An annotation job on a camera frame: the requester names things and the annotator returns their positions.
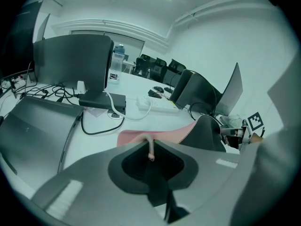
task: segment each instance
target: white desk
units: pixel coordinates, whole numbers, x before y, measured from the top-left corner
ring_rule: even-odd
[[[124,71],[129,68],[129,74],[132,73],[133,69],[136,67],[136,64],[134,64],[133,62],[129,62],[129,61],[126,61],[124,60],[122,62],[122,64],[126,65],[127,67],[124,69]]]
[[[20,86],[24,85],[24,81],[19,82]],[[45,86],[44,84],[38,84],[38,87]],[[127,115],[138,116],[143,115],[145,111],[139,111],[136,106],[136,98],[138,95],[148,95],[148,91],[152,89],[154,86],[160,86],[162,88],[166,87],[166,85],[158,83],[156,81],[151,81],[139,76],[122,73],[120,83],[118,85],[109,84],[107,86],[107,90],[110,93],[121,94],[126,96],[126,113]],[[3,100],[11,95],[11,92],[8,92],[5,96],[0,99],[0,106]],[[58,97],[54,95],[49,97],[50,100],[56,101]],[[15,99],[13,95],[9,96],[5,99],[2,109],[0,111],[0,115],[4,116],[8,112],[10,112],[13,107],[16,105],[19,99]],[[71,102],[78,104],[77,98],[69,99]],[[195,118],[198,118],[198,113],[193,114]],[[123,125],[118,128],[117,130],[94,135],[88,136],[86,135],[80,126],[80,123],[74,128],[74,133],[69,143],[69,147],[67,150],[67,154],[65,157],[65,163],[63,168],[67,168],[68,166],[72,165],[74,162],[78,161],[79,159],[95,154],[98,152],[102,152],[105,150],[109,150],[115,148],[117,145],[117,138],[121,131],[123,130],[152,130],[152,131],[172,131],[176,129],[180,129],[185,127],[193,122],[193,119],[189,116],[186,110],[180,111],[178,114],[167,114],[167,113],[158,113],[158,112],[150,112],[148,116],[140,121],[131,121],[128,119],[124,120]],[[118,126],[121,123],[121,120],[114,120],[111,119],[107,113],[104,113],[98,117],[95,117],[85,111],[84,116],[84,127],[87,132],[97,132],[106,129],[110,129],[113,127]],[[20,191],[20,178],[10,171],[10,169],[5,166],[6,174],[9,174],[9,181],[16,185],[14,188]],[[31,197],[34,193],[33,190],[30,192],[21,192],[25,196]]]

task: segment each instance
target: pink cushion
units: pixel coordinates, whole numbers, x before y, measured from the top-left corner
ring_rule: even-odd
[[[122,146],[127,143],[139,142],[136,137],[142,133],[147,133],[154,140],[168,141],[173,143],[181,143],[186,136],[191,132],[197,121],[192,124],[173,131],[142,131],[142,130],[124,130],[120,132],[117,139],[117,146]]]

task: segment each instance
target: white cable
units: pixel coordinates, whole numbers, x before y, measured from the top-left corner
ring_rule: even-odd
[[[115,109],[115,106],[114,106],[114,103],[113,103],[113,99],[112,99],[112,96],[110,95],[110,93],[109,93],[108,91],[106,91],[106,90],[104,90],[104,92],[107,93],[108,97],[110,98],[112,110],[113,110],[117,115],[119,115],[119,116],[121,116],[121,117],[124,117],[124,118],[126,118],[126,119],[130,119],[130,120],[133,120],[133,121],[139,121],[139,120],[142,120],[144,117],[146,117],[146,116],[150,113],[150,111],[151,111],[152,100],[149,98],[149,101],[150,101],[150,104],[151,104],[151,105],[150,105],[149,110],[147,111],[147,113],[146,113],[144,116],[138,117],[138,118],[134,118],[134,117],[130,117],[130,116],[128,116],[128,115],[124,115],[124,114],[120,113],[119,111],[117,111],[117,110]]]
[[[151,161],[155,160],[155,149],[154,149],[154,139],[152,138],[152,136],[150,134],[140,134],[139,136],[137,136],[135,138],[135,141],[139,140],[139,141],[144,141],[147,140],[149,142],[149,155],[148,158]]]

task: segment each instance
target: office chair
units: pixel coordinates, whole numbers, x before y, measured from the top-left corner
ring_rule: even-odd
[[[142,54],[140,56],[140,58],[143,59],[143,60],[146,60],[146,61],[150,61],[151,63],[154,63],[156,61],[156,59],[154,59],[154,58],[152,58],[152,57],[150,57],[148,55],[144,55],[144,54]]]
[[[172,87],[176,87],[182,72],[177,71],[171,67],[164,66],[161,71],[162,82],[163,84],[170,85]]]
[[[168,67],[173,68],[178,72],[183,71],[184,69],[186,69],[185,65],[180,64],[179,62],[175,61],[174,59],[171,60]]]
[[[147,78],[148,75],[148,69],[152,67],[152,63],[149,61],[145,61],[141,58],[136,59],[136,68],[133,71],[133,75],[141,76],[143,78]]]
[[[167,63],[166,61],[160,59],[160,58],[157,58],[156,61],[155,61],[155,64],[156,65],[160,65],[160,66],[167,66]]]
[[[153,64],[152,67],[150,67],[150,80],[162,83],[163,81],[162,68],[163,67],[160,65]]]

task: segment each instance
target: computer monitor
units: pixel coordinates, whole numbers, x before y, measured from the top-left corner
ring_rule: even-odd
[[[238,63],[236,63],[229,83],[219,103],[216,106],[215,113],[228,116],[233,110],[242,93],[243,83],[241,80]]]
[[[57,36],[34,43],[35,72],[45,84],[64,84],[103,91],[111,63],[114,42],[97,34]]]
[[[42,1],[21,8],[9,31],[0,56],[0,69],[4,79],[14,78],[27,72],[33,61],[33,31]]]
[[[46,29],[46,25],[47,25],[49,17],[50,17],[50,14],[48,14],[48,16],[45,18],[45,20],[43,21],[42,25],[40,26],[40,28],[38,30],[37,42],[44,39],[44,33],[45,33],[45,29]]]
[[[176,106],[184,108],[190,105],[192,111],[210,114],[221,96],[221,93],[202,75],[194,73],[177,99]]]

